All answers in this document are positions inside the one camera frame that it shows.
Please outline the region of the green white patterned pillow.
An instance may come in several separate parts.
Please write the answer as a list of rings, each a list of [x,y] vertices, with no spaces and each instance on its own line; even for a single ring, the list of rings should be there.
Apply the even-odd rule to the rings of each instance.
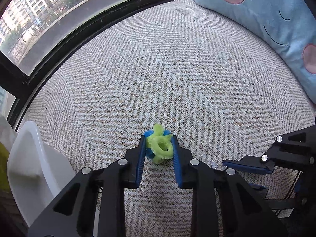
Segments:
[[[7,176],[7,163],[10,151],[17,137],[17,133],[12,129],[8,121],[1,115],[0,121],[1,150],[0,150],[0,170],[1,170],[1,190],[8,192],[10,186]]]

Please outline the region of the black window frame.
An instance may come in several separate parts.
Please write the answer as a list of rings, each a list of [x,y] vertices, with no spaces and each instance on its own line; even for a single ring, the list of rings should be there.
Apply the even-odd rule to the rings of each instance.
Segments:
[[[26,75],[1,54],[1,87],[16,99],[8,113],[8,123],[17,128],[31,102],[51,78],[78,49],[114,24],[148,8],[174,0],[100,0],[101,11],[85,19],[46,55],[35,63],[35,69]]]

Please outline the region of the blue cloud plush pillow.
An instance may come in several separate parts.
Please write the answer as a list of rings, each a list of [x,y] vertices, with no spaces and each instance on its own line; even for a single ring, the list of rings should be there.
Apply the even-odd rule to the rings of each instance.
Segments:
[[[193,0],[244,26],[284,60],[315,101],[315,17],[304,0]]]

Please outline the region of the white plastic tray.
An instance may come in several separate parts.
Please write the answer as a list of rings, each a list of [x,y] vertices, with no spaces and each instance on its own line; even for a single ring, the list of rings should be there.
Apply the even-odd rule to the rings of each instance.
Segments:
[[[75,176],[66,156],[42,140],[33,121],[27,121],[19,131],[7,172],[14,200],[28,227]]]

